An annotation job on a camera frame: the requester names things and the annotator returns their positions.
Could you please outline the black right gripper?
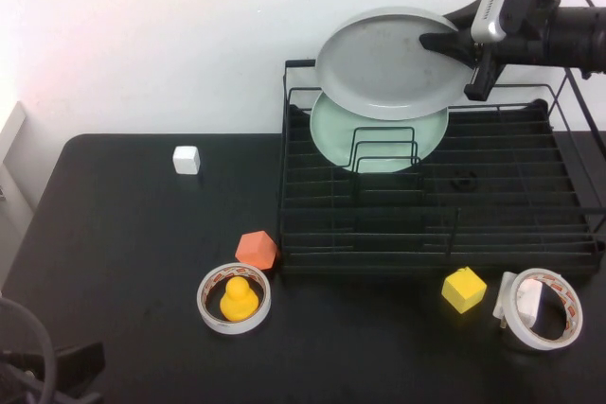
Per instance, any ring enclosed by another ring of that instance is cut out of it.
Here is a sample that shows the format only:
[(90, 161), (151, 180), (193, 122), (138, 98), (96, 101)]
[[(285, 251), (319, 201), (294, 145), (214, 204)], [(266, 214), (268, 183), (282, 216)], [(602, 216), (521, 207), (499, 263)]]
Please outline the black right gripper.
[[(482, 0), (444, 15), (458, 30), (470, 28)], [(464, 88), (469, 100), (487, 100), (508, 64), (539, 65), (548, 54), (551, 23), (560, 0), (530, 0), (520, 29), (496, 44), (475, 44), (468, 31), (424, 33), (424, 49), (463, 64), (475, 64), (472, 79)]]

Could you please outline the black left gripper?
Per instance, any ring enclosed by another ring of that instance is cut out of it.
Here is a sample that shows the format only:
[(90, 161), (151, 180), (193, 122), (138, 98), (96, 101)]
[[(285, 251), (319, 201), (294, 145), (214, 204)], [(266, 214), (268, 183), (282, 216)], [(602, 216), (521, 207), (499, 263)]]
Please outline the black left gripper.
[[(54, 403), (103, 403), (103, 395), (89, 391), (105, 368), (102, 343), (65, 346), (56, 351)], [(45, 385), (45, 362), (34, 352), (1, 352), (1, 402), (38, 403)]]

